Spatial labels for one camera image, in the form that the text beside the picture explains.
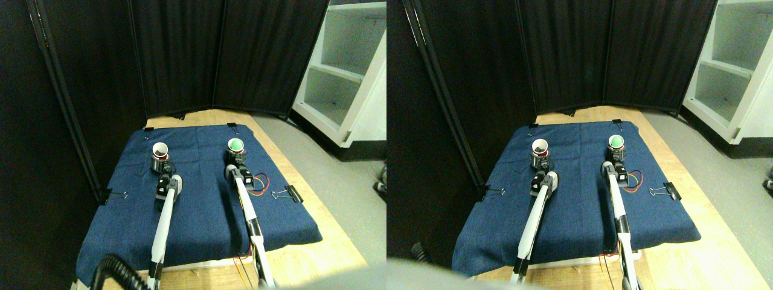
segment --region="black cable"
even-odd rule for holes
[[[606,257],[601,257],[601,258],[604,259],[604,266],[607,266],[607,277],[609,277],[609,284],[612,285],[612,290],[615,290],[615,283],[612,282],[612,275],[609,274],[609,265],[607,264],[607,258]]]
[[[247,281],[250,283],[250,288],[254,288],[252,286],[252,279],[250,279],[250,276],[247,274],[247,269],[244,267],[244,262],[241,261],[241,258],[237,258],[237,259],[239,259],[239,264],[242,264],[242,270],[244,270],[244,275],[247,276]]]
[[[91,279],[91,290],[102,290],[104,281],[112,277],[123,289],[131,290],[149,290],[145,281],[142,281],[140,275],[118,256],[107,254],[94,270],[94,277]]]

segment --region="wooden table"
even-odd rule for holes
[[[152,118],[148,120],[147,126],[175,128],[225,125],[232,122],[246,125],[254,132],[255,138],[277,164],[284,178],[303,194],[303,205],[317,222],[319,232],[322,233],[322,241],[318,243],[290,245],[267,253],[277,283],[281,286],[296,286],[339,271],[366,266],[367,263],[363,256],[360,255],[349,236],[344,233],[335,218],[319,200],[314,190],[249,114],[225,110],[207,110],[187,114],[184,121],[171,117]],[[247,267],[247,272],[251,273],[251,278],[255,282],[254,268]],[[143,274],[142,277],[147,279],[148,275]],[[245,287],[233,265],[197,270],[164,271],[161,285],[163,289],[244,289]],[[114,281],[108,281],[105,288],[120,287]]]
[[[702,236],[700,241],[662,244],[645,249],[642,259],[635,263],[637,277],[642,280],[644,289],[769,289],[695,179],[639,110],[591,107],[578,110],[574,117],[558,113],[543,114],[537,117],[536,123],[547,125],[612,119],[630,121],[638,127],[638,133],[660,164],[666,178],[674,183],[682,195],[682,205]],[[619,262],[608,264],[615,289],[622,289]],[[509,279],[511,274],[512,267],[503,267],[481,274],[478,279]],[[529,270],[526,282],[556,289],[604,289],[608,287],[609,278],[595,264]]]

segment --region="black binder clip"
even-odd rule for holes
[[[665,189],[667,193],[658,193],[658,190]],[[679,191],[676,190],[676,187],[673,183],[663,183],[663,187],[658,189],[649,189],[649,194],[652,196],[656,196],[658,194],[662,194],[664,196],[671,196],[671,200],[682,200],[682,196],[679,195]]]
[[[124,191],[123,193],[114,193],[112,188],[102,189],[100,195],[101,195],[100,205],[103,205],[103,206],[106,206],[108,201],[117,200],[117,199],[126,200],[126,198],[129,197],[129,194],[127,192]],[[110,198],[110,196],[112,195],[116,195],[119,197]]]
[[[237,130],[237,123],[228,123],[228,127],[231,127],[233,131],[237,133],[237,135],[239,134],[239,130]]]
[[[537,128],[537,126],[539,126],[539,124],[537,123],[529,125],[529,136],[534,135],[534,132],[536,131],[535,129]]]
[[[623,120],[615,119],[612,120],[612,123],[615,123],[620,128],[620,131],[623,131]]]
[[[478,186],[478,188],[480,189],[480,197],[481,197],[480,201],[485,200],[485,198],[489,197],[489,196],[504,196],[505,195],[505,189],[491,189],[491,185],[490,184],[480,185],[480,186]],[[494,191],[496,193],[486,194],[489,191]]]
[[[275,200],[279,198],[288,198],[288,199],[292,199],[292,201],[296,203],[303,203],[303,198],[301,197],[300,194],[298,194],[298,191],[295,190],[295,186],[285,186],[284,188],[285,190],[282,190],[280,192],[272,191],[271,196],[273,196]],[[285,193],[285,192],[288,193],[289,196],[279,195],[279,193]]]

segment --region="wire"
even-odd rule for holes
[[[239,272],[239,278],[242,278],[242,282],[244,283],[244,287],[245,288],[249,288],[249,286],[247,286],[247,281],[244,281],[244,276],[241,275],[241,270],[239,270],[239,265],[237,265],[236,259],[231,258],[231,260],[233,260],[233,266],[236,267],[237,268],[237,272]]]
[[[263,183],[262,179],[259,179],[257,177],[254,177],[254,179],[261,182],[261,190],[265,190],[266,189],[266,183]],[[257,193],[257,191],[254,191],[254,190],[248,190],[248,192],[250,192],[250,194],[252,194],[254,196],[262,196],[263,195],[263,193]]]
[[[641,183],[641,182],[639,182],[638,178],[636,178],[636,176],[635,176],[635,175],[633,175],[633,174],[628,174],[628,176],[629,176],[629,177],[633,177],[633,179],[636,179],[636,185],[637,185],[637,186],[638,186],[638,185]],[[635,192],[636,192],[636,190],[638,190],[638,187],[632,187],[632,188],[635,188],[634,190],[630,190],[629,188],[631,188],[631,187],[625,186],[625,187],[623,187],[623,190],[625,190],[625,191],[627,191],[627,192],[629,192],[629,193],[635,193]]]
[[[602,256],[604,256],[604,255],[603,254],[598,255],[598,268],[599,268],[599,270],[601,270],[601,276],[603,277],[604,276],[604,267],[601,266],[601,257]],[[609,284],[612,284],[612,278],[609,278]],[[607,285],[607,290],[609,290],[609,284],[607,284],[607,282],[604,281],[604,285]]]
[[[254,190],[248,190],[248,192],[250,192],[250,194],[252,194],[254,196],[262,196],[263,193],[266,193],[266,190],[268,190],[268,187],[271,186],[271,179],[269,179],[267,175],[261,173],[261,174],[257,174],[255,176],[253,176],[253,178],[255,178],[257,180],[260,180],[261,183],[263,183],[263,180],[259,179],[258,176],[265,177],[266,178],[266,183],[264,183],[263,189],[261,189],[260,192],[254,191]]]
[[[239,257],[239,259],[240,259],[240,260],[247,259],[247,258],[249,258],[249,257],[250,257],[250,255],[251,255],[251,254],[252,254],[252,247],[250,247],[250,248],[249,248],[249,250],[247,250],[247,256],[244,256],[244,258],[242,258],[242,257]]]
[[[607,264],[607,258],[604,258],[604,266],[607,266],[607,277],[609,277],[609,284],[612,285],[612,290],[615,290],[615,283],[612,283],[612,275],[609,274],[609,265]]]
[[[639,177],[641,177],[640,179],[636,178],[636,176],[634,175],[636,173],[638,173]],[[633,179],[636,179],[636,186],[626,186],[626,187],[623,187],[623,190],[629,193],[635,193],[636,191],[638,191],[640,187],[642,187],[642,184],[644,184],[644,173],[642,173],[639,170],[634,170],[634,171],[631,171],[628,174],[628,176],[633,176]]]
[[[247,269],[244,267],[244,263],[239,259],[239,264],[242,264],[242,270],[244,270],[244,275],[247,276],[247,281],[250,283],[250,288],[254,288],[252,284],[252,279],[250,279],[250,276],[247,274]]]

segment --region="white cabinet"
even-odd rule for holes
[[[773,138],[773,1],[720,0],[683,105],[725,141]]]
[[[330,5],[293,110],[348,148],[387,139],[387,4]]]

